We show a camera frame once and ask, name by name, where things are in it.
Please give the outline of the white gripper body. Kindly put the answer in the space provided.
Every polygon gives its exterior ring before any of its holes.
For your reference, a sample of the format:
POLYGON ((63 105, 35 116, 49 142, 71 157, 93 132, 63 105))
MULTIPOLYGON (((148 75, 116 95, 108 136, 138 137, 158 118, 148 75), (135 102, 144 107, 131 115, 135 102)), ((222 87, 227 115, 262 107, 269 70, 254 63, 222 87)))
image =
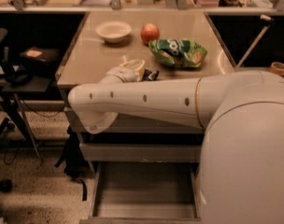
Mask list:
POLYGON ((137 75, 135 72, 126 67, 116 66, 106 72, 105 76, 100 80, 103 84, 115 84, 115 83, 129 83, 137 82, 137 75))

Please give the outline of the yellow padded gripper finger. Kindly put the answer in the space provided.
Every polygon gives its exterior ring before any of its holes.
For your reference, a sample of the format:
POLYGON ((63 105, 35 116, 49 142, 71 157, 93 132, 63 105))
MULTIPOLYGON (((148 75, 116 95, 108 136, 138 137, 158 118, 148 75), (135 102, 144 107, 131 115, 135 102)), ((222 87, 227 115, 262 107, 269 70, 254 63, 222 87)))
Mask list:
POLYGON ((121 67, 129 68, 134 71, 136 81, 142 80, 145 72, 145 61, 143 59, 133 59, 121 64, 121 67))

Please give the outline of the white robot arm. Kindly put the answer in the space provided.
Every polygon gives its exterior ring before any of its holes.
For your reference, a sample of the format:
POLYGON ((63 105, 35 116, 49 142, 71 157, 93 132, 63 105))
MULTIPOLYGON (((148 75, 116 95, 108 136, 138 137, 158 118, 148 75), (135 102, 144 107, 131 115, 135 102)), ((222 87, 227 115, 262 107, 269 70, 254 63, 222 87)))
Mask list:
POLYGON ((68 102, 86 130, 116 112, 202 128, 203 224, 284 224, 284 77, 261 70, 76 86, 68 102))

